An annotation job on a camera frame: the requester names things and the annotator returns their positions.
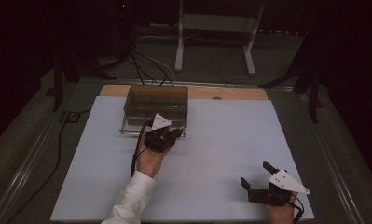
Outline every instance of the white tabletop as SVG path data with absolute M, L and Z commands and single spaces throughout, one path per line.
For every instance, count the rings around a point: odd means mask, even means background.
M 96 98 L 51 220 L 103 220 L 130 180 L 135 137 L 119 132 L 124 97 Z M 264 189 L 268 161 L 301 182 L 271 101 L 190 99 L 186 138 L 177 140 L 156 175 L 144 221 L 267 220 L 248 203 L 243 176 Z M 314 218 L 308 198 L 303 218 Z

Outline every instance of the white shirt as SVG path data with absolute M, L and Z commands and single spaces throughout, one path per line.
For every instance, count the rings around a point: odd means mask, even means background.
M 156 181 L 148 175 L 135 171 L 102 224 L 141 223 L 141 214 L 150 201 L 155 184 Z

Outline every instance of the hand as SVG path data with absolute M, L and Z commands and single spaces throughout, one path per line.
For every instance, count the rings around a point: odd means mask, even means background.
M 295 203 L 296 192 L 293 192 L 290 202 Z M 285 204 L 281 207 L 265 205 L 272 224 L 293 224 L 294 223 L 294 207 L 290 204 Z
M 154 178 L 154 176 L 158 173 L 163 158 L 166 154 L 168 154 L 170 148 L 167 148 L 164 152 L 158 153 L 155 152 L 145 146 L 145 135 L 143 134 L 140 145 L 138 148 L 138 154 L 142 152 L 137 158 L 137 171 Z

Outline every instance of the gray carpet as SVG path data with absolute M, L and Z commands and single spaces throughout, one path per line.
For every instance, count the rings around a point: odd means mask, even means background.
M 257 84 L 271 81 L 284 74 L 301 41 L 302 37 L 296 35 L 258 35 L 253 48 L 255 77 L 250 77 L 245 72 L 241 43 L 206 47 L 194 42 L 186 42 L 183 71 L 174 73 L 174 76 L 179 83 L 183 84 L 191 82 L 196 85 L 255 87 Z M 159 60 L 170 68 L 174 67 L 175 41 L 151 39 L 141 41 L 137 46 L 138 50 L 146 56 Z M 141 65 L 151 77 L 162 80 L 159 70 L 146 63 Z M 67 86 L 69 99 L 64 102 L 61 110 L 90 109 L 95 96 L 99 95 L 104 84 L 138 82 L 132 61 L 125 62 L 109 74 L 118 77 L 118 80 L 108 82 L 85 74 L 78 84 Z M 305 115 L 303 97 L 294 95 L 285 88 L 292 87 L 294 83 L 294 79 L 287 80 L 280 85 L 280 88 L 267 91 L 277 111 L 302 181 L 312 192 L 309 199 L 316 218 L 305 223 L 352 223 L 348 219 L 349 211 L 344 208 L 342 198 L 338 195 L 340 192 L 338 180 L 333 177 L 331 168 L 327 166 L 326 154 L 322 146 L 328 148 L 336 162 L 340 177 L 349 189 L 357 212 L 364 223 L 372 223 L 372 175 L 332 105 L 324 86 L 321 87 L 319 94 L 323 106 L 318 109 L 319 123 L 312 124 L 309 117 Z M 39 135 L 46 130 L 45 125 L 48 120 L 56 118 L 48 138 L 43 141 L 42 153 L 35 168 L 7 216 L 14 214 L 31 197 L 54 169 L 57 160 L 62 124 L 59 123 L 60 115 L 51 112 L 53 99 L 44 95 L 47 89 L 52 87 L 52 72 L 42 78 L 42 84 L 42 89 L 0 138 L 1 198 L 30 148 L 36 142 L 41 142 Z M 88 113 L 81 115 L 78 123 L 66 125 L 62 134 L 62 158 L 59 170 L 12 223 L 51 223 L 49 218 L 52 209 L 87 118 Z

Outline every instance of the person's left hand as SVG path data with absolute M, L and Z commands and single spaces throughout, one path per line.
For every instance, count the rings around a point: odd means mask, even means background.
M 140 145 L 138 148 L 138 154 L 145 150 L 142 154 L 140 154 L 137 158 L 137 171 L 150 176 L 153 178 L 159 171 L 163 158 L 166 154 L 168 154 L 170 148 L 165 149 L 164 152 L 158 153 L 149 148 L 145 145 L 145 135 L 143 134 Z

